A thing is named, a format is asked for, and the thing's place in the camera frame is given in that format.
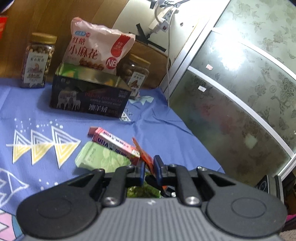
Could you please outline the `pink twisted dough snack bag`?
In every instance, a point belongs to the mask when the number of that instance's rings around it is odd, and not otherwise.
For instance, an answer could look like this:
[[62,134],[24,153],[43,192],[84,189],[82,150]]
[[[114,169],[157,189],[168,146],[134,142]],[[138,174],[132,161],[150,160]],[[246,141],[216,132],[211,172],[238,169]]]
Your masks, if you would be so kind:
[[79,17],[71,21],[71,40],[63,62],[115,75],[119,61],[135,43],[135,35],[89,23]]

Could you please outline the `right gold-lid snack jar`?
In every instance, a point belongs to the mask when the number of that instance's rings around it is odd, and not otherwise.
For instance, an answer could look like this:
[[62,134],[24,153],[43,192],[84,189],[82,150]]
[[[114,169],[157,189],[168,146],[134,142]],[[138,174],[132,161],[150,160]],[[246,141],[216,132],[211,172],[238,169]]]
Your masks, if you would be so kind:
[[149,61],[146,61],[135,54],[129,54],[121,61],[117,72],[132,90],[130,98],[137,98],[141,86],[149,75],[150,65],[151,63]]

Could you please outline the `blue printed tablecloth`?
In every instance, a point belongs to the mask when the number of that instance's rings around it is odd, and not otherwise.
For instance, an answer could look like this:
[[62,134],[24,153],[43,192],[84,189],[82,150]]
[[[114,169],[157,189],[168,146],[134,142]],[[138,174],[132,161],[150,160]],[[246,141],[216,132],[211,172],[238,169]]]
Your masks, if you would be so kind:
[[75,158],[91,140],[92,126],[127,143],[137,140],[165,164],[223,170],[158,88],[129,100],[120,118],[53,109],[51,90],[51,85],[23,89],[16,79],[1,79],[1,240],[22,239],[16,209],[25,198],[86,172]]

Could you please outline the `left gold-lid nut jar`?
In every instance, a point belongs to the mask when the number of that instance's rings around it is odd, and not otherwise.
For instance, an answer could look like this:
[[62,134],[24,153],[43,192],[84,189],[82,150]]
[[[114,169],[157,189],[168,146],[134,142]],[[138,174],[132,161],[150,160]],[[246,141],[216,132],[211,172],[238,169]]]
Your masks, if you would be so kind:
[[45,33],[31,33],[21,70],[22,88],[43,88],[55,52],[57,37]]

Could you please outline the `white power strip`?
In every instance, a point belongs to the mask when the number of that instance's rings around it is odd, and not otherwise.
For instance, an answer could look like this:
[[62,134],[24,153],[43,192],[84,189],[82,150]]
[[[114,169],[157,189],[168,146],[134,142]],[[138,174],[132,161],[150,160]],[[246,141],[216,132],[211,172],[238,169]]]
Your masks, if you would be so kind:
[[159,30],[166,32],[169,28],[169,22],[171,19],[171,15],[173,13],[172,9],[165,9],[158,14],[159,22],[157,20],[153,20],[149,25],[149,30],[152,33],[157,33]]

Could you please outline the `brown cushioned chair back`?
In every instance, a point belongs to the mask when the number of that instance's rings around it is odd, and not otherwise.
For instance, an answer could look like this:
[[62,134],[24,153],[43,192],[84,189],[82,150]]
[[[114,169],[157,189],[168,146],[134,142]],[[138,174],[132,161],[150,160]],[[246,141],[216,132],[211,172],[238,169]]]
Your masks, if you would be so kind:
[[144,88],[157,88],[166,75],[167,56],[138,41],[135,41],[133,44],[130,54],[134,54],[151,64],[149,67],[149,75],[144,82]]

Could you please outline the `red orange snack packet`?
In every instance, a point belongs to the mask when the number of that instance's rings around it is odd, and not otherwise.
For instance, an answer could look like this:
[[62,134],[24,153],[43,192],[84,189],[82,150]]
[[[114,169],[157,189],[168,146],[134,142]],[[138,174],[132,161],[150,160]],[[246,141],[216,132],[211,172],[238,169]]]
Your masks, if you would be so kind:
[[132,138],[132,141],[133,141],[136,149],[140,153],[140,158],[145,162],[145,164],[147,165],[147,168],[149,169],[150,173],[152,175],[155,175],[153,158],[139,145],[139,143],[138,143],[138,141],[136,140],[135,137]]

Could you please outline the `wooden headboard panel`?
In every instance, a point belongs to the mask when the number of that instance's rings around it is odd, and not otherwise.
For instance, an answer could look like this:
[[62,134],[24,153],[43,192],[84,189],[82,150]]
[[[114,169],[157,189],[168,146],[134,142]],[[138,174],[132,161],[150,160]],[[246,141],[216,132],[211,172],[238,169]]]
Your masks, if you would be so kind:
[[8,20],[1,38],[1,77],[19,78],[28,40],[33,32],[57,36],[47,80],[61,63],[71,33],[70,23],[80,17],[111,28],[127,1],[14,1],[3,14]]

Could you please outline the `pink candy box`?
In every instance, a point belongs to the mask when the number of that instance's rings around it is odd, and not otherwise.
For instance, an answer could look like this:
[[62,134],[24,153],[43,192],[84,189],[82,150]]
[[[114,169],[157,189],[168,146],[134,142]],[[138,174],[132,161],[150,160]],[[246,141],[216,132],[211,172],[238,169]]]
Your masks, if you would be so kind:
[[133,165],[136,166],[140,160],[140,153],[136,147],[128,144],[107,130],[98,127],[97,129],[90,130],[89,134],[93,135],[93,142],[96,142],[107,149],[127,157]]

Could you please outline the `green pickle pouch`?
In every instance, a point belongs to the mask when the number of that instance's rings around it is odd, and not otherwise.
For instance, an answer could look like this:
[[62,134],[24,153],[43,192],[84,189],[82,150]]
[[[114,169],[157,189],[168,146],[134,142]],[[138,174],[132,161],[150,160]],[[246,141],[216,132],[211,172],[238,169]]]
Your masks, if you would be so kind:
[[127,189],[128,198],[161,198],[160,190],[149,185],[145,180],[142,186],[133,186]]

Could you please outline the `black metal tin box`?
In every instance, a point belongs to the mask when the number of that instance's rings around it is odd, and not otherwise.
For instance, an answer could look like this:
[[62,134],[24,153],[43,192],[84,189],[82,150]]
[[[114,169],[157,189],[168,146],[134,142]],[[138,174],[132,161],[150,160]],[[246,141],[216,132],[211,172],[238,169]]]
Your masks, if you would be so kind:
[[131,92],[121,78],[117,86],[109,86],[59,76],[55,72],[50,107],[119,118]]

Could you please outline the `pale green snack packet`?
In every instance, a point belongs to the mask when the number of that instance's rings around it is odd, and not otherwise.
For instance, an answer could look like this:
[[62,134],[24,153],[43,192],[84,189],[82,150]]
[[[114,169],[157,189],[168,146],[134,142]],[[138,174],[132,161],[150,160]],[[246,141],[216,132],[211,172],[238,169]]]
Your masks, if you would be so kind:
[[89,141],[75,158],[75,164],[78,168],[89,171],[104,169],[106,173],[112,173],[119,167],[130,165],[131,162],[127,157]]

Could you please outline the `frosted glass sliding door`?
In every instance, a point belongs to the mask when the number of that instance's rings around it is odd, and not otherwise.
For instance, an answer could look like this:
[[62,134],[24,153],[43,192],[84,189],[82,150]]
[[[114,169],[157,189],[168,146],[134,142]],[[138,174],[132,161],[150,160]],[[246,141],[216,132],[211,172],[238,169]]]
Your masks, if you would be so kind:
[[191,1],[193,31],[161,82],[224,171],[246,183],[295,168],[295,3]]

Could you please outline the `snack packets inside tin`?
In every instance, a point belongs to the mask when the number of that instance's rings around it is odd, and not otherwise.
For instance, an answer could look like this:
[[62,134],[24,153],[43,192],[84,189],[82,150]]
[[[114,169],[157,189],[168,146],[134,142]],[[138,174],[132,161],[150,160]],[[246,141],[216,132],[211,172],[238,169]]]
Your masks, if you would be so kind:
[[109,86],[117,86],[120,82],[120,78],[116,75],[68,63],[61,63],[56,71],[56,74],[63,77]]

